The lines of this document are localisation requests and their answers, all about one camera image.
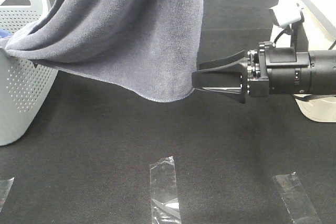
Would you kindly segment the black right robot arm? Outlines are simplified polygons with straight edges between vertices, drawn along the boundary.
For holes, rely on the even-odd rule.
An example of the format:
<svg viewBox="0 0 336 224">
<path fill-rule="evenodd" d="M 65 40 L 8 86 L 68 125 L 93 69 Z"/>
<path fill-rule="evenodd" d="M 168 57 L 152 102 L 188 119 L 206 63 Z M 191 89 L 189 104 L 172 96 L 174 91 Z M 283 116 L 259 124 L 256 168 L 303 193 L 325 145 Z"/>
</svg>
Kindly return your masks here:
<svg viewBox="0 0 336 224">
<path fill-rule="evenodd" d="M 335 95 L 335 51 L 296 52 L 261 42 L 255 50 L 201 64 L 192 73 L 192 86 L 239 103 L 245 103 L 247 95 Z"/>
</svg>

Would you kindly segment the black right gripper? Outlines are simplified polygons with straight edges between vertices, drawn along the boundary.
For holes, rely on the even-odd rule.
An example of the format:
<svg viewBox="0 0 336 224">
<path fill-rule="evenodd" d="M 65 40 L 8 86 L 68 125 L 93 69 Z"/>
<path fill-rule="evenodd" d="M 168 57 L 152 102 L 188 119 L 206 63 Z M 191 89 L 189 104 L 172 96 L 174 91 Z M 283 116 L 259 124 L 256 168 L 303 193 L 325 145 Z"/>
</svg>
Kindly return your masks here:
<svg viewBox="0 0 336 224">
<path fill-rule="evenodd" d="M 246 65 L 247 77 L 237 72 Z M 223 59 L 201 63 L 198 70 L 218 71 L 193 72 L 192 86 L 195 89 L 222 94 L 242 104 L 246 102 L 246 92 L 251 97 L 305 94 L 311 85 L 309 53 L 296 52 L 293 47 L 278 48 L 269 41 L 249 50 L 247 57 L 242 50 Z"/>
</svg>

